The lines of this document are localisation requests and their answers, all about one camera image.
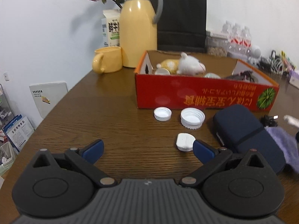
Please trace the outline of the white round plastic device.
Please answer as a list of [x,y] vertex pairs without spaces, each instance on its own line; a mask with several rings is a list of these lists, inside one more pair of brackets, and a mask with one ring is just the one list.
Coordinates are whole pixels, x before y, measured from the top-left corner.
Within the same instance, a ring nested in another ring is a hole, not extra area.
[[189,152],[193,150],[195,140],[195,137],[189,133],[179,133],[176,139],[176,146],[182,152]]

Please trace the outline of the large white jar lid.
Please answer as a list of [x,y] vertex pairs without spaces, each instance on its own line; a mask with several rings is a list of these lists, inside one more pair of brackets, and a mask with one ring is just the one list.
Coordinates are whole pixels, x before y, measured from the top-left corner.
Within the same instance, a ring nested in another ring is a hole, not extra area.
[[196,108],[185,108],[180,113],[181,124],[190,130],[199,129],[205,121],[203,111]]

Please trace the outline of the dark blue zip pouch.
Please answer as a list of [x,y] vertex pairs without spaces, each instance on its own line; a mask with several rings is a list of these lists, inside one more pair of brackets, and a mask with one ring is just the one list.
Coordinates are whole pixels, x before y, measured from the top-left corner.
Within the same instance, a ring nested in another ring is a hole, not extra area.
[[217,112],[213,125],[222,146],[239,154],[256,149],[276,174],[284,169],[286,160],[283,151],[246,107],[236,104]]

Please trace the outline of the small white bottle cap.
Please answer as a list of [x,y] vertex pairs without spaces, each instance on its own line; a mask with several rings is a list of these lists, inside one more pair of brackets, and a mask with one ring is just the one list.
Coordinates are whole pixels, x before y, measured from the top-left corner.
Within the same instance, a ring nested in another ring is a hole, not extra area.
[[166,107],[158,107],[154,110],[154,118],[158,121],[168,121],[171,118],[172,111]]

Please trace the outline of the purple cloth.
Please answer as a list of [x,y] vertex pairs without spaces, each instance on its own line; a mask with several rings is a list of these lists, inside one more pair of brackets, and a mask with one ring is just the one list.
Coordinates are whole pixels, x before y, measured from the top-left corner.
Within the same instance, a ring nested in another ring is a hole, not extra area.
[[296,138],[279,126],[267,126],[265,129],[282,150],[286,164],[290,165],[298,173],[298,142]]

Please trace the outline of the white yellow plush toy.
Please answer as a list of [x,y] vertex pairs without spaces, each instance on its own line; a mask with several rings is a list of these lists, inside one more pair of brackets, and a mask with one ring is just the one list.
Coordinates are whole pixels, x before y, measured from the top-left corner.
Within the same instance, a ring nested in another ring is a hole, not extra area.
[[197,58],[182,52],[180,59],[166,59],[156,65],[157,75],[197,75],[206,72],[206,67]]

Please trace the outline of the blue white booklet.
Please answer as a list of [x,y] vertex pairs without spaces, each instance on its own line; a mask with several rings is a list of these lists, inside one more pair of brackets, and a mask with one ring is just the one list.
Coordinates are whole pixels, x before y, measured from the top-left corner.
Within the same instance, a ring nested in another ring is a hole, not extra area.
[[19,153],[34,133],[34,128],[26,116],[15,116],[5,127],[4,132],[12,146]]

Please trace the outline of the yellow ceramic mug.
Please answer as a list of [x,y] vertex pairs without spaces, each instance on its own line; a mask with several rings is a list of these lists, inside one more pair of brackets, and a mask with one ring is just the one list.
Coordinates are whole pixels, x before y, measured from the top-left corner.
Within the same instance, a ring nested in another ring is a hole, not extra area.
[[92,69],[97,74],[117,72],[123,68],[122,49],[119,46],[95,50]]

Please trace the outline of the small decorated tin box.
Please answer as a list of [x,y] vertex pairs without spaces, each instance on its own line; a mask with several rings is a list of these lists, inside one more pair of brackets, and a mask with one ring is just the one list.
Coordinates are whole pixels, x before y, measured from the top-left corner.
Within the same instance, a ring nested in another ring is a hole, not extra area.
[[234,59],[238,59],[238,60],[242,60],[244,62],[248,61],[248,57],[246,55],[240,54],[240,53],[236,53],[236,52],[227,52],[227,57],[230,58],[234,58]]

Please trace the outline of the white robot figurine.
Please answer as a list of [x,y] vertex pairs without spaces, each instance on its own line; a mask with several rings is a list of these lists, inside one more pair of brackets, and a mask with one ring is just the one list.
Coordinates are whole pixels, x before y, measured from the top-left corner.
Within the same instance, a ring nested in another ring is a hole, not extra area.
[[257,45],[252,45],[249,49],[248,60],[247,60],[248,63],[257,66],[258,63],[260,62],[260,58],[261,58],[260,47]]

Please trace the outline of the clear jar with nuts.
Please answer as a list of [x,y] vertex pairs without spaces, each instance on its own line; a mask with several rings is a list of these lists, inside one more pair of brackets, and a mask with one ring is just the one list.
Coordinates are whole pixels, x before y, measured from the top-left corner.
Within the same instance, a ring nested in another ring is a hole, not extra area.
[[206,51],[209,55],[226,57],[228,54],[228,40],[208,36],[206,38]]

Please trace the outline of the white flat box on jar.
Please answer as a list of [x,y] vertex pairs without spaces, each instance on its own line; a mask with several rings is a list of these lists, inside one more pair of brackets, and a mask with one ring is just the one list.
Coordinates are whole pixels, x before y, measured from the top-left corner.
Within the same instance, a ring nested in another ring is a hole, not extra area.
[[208,30],[206,31],[207,36],[210,36],[211,38],[220,38],[220,39],[228,39],[229,36],[226,33]]

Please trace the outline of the water bottle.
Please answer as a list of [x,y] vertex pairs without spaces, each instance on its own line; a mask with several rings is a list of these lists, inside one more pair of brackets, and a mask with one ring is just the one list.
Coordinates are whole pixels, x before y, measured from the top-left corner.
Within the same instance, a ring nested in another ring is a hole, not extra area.
[[240,52],[241,46],[242,46],[242,30],[241,26],[238,23],[235,23],[235,25],[232,27],[232,33],[231,33],[231,43],[234,47],[235,52]]
[[250,29],[247,26],[244,26],[241,32],[242,35],[242,52],[247,54],[249,49],[251,48],[252,38],[250,34]]
[[231,22],[229,22],[228,20],[225,22],[225,24],[222,27],[222,32],[227,35],[228,41],[232,41],[233,32]]

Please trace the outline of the middle water bottle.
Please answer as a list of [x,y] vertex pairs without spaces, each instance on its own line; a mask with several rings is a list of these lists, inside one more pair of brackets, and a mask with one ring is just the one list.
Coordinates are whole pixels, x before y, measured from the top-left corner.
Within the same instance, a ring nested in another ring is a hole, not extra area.
[[238,23],[235,23],[235,25],[232,27],[232,33],[231,33],[231,43],[234,47],[235,52],[240,52],[241,46],[242,46],[242,30],[241,26]]

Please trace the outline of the yellow thermos jug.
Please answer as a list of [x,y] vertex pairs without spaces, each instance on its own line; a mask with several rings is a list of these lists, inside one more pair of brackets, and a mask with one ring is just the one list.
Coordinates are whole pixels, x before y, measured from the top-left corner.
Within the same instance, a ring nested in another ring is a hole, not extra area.
[[136,68],[145,51],[158,47],[163,0],[125,0],[119,20],[123,66]]

